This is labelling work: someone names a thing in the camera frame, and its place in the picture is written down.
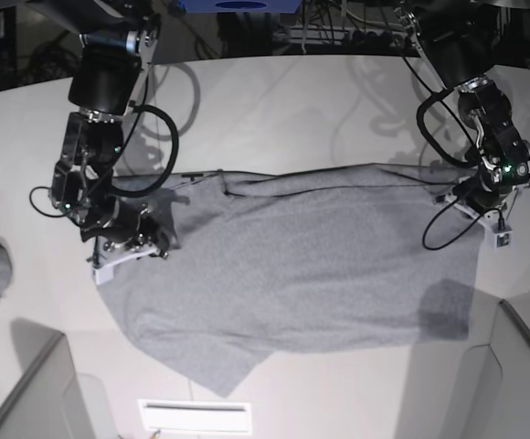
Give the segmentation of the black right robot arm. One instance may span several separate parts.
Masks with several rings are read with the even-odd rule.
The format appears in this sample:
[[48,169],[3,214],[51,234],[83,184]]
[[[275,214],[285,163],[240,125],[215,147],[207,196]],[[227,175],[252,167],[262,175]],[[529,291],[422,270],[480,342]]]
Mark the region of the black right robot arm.
[[[179,150],[174,121],[158,108],[137,104],[161,30],[161,16],[150,1],[30,1],[28,6],[79,36],[82,51],[69,88],[77,111],[69,115],[50,189],[60,217],[79,227],[83,241],[104,239],[128,252],[148,249],[165,257],[164,227],[134,198],[144,198],[169,177]],[[150,112],[167,125],[172,151],[163,173],[138,190],[113,184],[113,172],[127,143],[122,121],[132,112]]]

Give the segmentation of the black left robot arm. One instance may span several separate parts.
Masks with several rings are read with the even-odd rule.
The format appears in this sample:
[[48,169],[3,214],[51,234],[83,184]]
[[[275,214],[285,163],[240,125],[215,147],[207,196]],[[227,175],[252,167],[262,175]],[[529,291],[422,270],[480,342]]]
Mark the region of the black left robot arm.
[[[493,55],[484,28],[476,22],[475,1],[397,1],[394,12],[414,48],[443,89],[418,108],[416,121],[428,143],[449,164],[473,170],[452,192],[483,214],[500,208],[514,191],[530,186],[530,144],[513,122],[508,97],[489,78]],[[461,121],[476,133],[464,160],[447,155],[428,133],[427,109],[458,94]]]

